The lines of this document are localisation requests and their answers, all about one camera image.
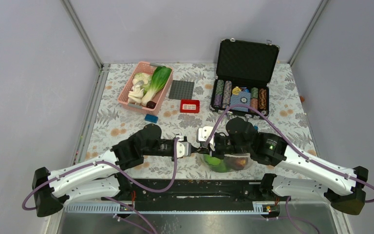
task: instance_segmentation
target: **blue sponge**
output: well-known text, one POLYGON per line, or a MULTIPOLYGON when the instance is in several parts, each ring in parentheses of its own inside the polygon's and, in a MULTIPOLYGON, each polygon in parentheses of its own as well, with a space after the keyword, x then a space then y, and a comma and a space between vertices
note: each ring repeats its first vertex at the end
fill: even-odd
POLYGON ((158 122, 158 117, 147 114, 144 120, 148 121, 148 122, 151 122, 151 123, 157 123, 158 122))

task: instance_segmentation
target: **white wall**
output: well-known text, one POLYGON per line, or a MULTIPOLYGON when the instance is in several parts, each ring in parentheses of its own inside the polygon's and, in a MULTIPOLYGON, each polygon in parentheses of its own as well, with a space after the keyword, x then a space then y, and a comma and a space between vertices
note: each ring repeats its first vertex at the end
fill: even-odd
POLYGON ((0 234, 40 232, 21 203, 35 169, 71 162, 96 73, 60 1, 0 0, 0 234))
MULTIPOLYGON (((368 168, 374 185, 374 1, 330 1, 293 71, 320 155, 368 168)), ((374 203, 350 221, 374 233, 374 203)))
POLYGON ((104 62, 217 60, 221 39, 280 46, 288 61, 320 0, 72 0, 104 62))

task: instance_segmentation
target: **poker chip case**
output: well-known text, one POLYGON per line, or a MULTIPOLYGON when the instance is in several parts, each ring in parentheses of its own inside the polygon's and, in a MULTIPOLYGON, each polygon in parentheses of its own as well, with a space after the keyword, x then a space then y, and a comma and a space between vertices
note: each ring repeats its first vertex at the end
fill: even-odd
MULTIPOLYGON (((279 46, 272 45, 271 43, 258 43, 235 39, 222 40, 217 60, 216 79, 213 85, 210 109, 214 112, 222 112, 225 110, 222 105, 215 105, 217 82, 218 80, 222 80, 223 83, 231 81, 232 89, 235 87, 246 87, 249 91, 252 88, 257 88, 258 90, 265 89, 265 116, 268 116, 269 87, 267 84, 272 78, 279 50, 279 46)), ((220 97, 217 97, 216 99, 217 103, 219 103, 220 97)), ((244 111, 242 108, 241 110, 232 109, 230 111, 233 115, 238 116, 258 116, 256 113, 253 113, 250 110, 244 111)))

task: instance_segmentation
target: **pink basket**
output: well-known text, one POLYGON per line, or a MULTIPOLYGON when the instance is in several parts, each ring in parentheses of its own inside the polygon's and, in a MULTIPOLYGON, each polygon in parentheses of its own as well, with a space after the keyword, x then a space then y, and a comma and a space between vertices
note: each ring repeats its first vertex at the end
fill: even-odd
POLYGON ((147 74, 152 75, 157 68, 158 65, 150 64, 149 62, 139 62, 133 73, 131 74, 130 79, 124 86, 124 89, 121 91, 120 95, 118 96, 118 102, 121 103, 122 107, 135 112, 140 112, 143 114, 150 114, 156 116, 160 111, 161 105, 163 104, 164 98, 166 97, 167 91, 171 86, 173 81, 173 71, 170 73, 170 77, 167 80, 166 85, 162 90, 160 90, 157 94, 155 94, 154 98, 152 99, 153 102, 157 103, 154 109, 150 109, 141 105, 128 103, 128 92, 131 91, 132 87, 132 79, 134 78, 135 74, 144 72, 147 74))

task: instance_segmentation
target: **tabletop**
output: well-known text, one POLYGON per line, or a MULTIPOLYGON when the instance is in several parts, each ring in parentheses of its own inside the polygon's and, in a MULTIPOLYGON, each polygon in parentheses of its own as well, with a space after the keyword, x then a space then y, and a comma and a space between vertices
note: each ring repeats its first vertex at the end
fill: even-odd
MULTIPOLYGON (((162 129, 162 138, 172 139, 177 134, 187 136, 193 146, 196 143, 196 131, 199 127, 213 126, 220 114, 209 109, 211 93, 215 80, 214 63, 162 63, 174 68, 173 79, 195 82, 193 98, 200 101, 198 114, 180 113, 180 100, 169 99, 168 93, 158 114, 157 124, 162 129)), ((85 160, 96 157, 110 149, 130 135, 149 124, 145 115, 121 107, 117 98, 136 63, 111 64, 101 103, 96 116, 85 160)), ((292 70, 289 64, 277 63, 270 89, 269 119, 298 147, 316 155, 310 135, 306 115, 304 114, 292 70)), ((218 132, 225 132, 226 117, 218 127, 218 132)), ((250 119, 260 132, 275 133, 266 121, 250 119)), ((173 165, 170 157, 144 156, 144 163, 126 172, 134 178, 171 178, 173 165)), ((264 166, 254 162, 248 169, 228 173, 211 171, 198 154, 178 160, 177 179, 261 179, 265 173, 275 173, 291 178, 305 176, 273 166, 264 166)))

